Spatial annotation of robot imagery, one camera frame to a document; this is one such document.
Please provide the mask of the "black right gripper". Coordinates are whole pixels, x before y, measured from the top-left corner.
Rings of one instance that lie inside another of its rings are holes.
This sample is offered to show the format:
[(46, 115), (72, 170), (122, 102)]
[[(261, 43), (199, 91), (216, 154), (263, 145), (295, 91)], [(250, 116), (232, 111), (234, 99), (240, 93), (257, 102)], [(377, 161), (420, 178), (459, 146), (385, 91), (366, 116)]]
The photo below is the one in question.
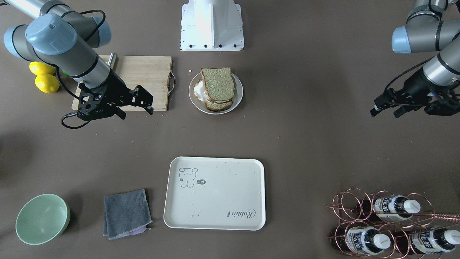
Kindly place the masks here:
[(99, 87), (89, 89), (84, 83), (78, 87), (80, 94), (76, 115), (81, 120), (92, 121), (113, 115), (125, 120), (126, 113), (120, 109), (125, 105), (144, 108), (150, 115), (154, 113), (153, 95), (142, 86), (130, 90), (113, 69)]

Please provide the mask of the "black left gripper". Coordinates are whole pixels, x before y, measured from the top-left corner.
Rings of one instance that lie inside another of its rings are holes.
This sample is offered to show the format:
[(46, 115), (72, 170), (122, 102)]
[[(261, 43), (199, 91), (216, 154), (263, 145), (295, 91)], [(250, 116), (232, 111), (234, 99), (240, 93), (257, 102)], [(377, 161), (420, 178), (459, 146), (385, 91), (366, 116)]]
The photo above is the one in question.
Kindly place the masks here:
[(375, 117), (388, 108), (397, 108), (393, 112), (396, 118), (421, 108), (429, 115), (452, 116), (460, 109), (459, 81), (438, 86), (424, 75), (423, 69), (419, 69), (404, 82), (401, 90), (390, 88), (385, 90), (384, 95), (375, 98), (370, 114)]

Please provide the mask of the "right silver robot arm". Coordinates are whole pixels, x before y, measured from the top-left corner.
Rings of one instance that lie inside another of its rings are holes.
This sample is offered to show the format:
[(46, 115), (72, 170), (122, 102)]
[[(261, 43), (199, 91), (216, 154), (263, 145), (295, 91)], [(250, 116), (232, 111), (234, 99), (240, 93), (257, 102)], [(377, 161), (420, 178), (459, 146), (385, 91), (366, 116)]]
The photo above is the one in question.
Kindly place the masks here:
[(86, 17), (59, 0), (5, 0), (33, 18), (29, 25), (6, 31), (5, 47), (14, 56), (41, 61), (66, 72), (80, 88), (75, 113), (86, 123), (117, 115), (122, 106), (154, 112), (153, 96), (142, 86), (130, 90), (114, 70), (94, 51), (108, 44), (111, 31), (105, 18)]

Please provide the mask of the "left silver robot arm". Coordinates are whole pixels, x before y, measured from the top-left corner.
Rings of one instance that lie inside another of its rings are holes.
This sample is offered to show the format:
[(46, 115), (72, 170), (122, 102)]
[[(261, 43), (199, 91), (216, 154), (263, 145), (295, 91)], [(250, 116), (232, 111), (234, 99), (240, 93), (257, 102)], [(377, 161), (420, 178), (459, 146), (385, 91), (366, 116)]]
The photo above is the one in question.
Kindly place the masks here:
[(460, 22), (443, 20), (449, 4), (459, 6), (458, 0), (416, 0), (406, 25), (392, 35), (396, 54), (437, 51), (437, 54), (415, 68), (401, 90), (386, 86), (374, 100), (370, 114), (396, 108), (394, 116), (424, 109), (433, 116), (452, 116), (459, 112)]

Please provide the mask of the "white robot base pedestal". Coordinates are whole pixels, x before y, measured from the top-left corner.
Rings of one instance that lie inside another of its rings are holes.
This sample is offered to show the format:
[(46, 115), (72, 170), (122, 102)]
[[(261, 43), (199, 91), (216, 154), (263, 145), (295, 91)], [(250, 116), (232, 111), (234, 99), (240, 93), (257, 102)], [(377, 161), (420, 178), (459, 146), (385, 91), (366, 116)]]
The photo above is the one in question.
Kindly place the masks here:
[(241, 7), (233, 0), (182, 5), (181, 51), (241, 51), (244, 46)]

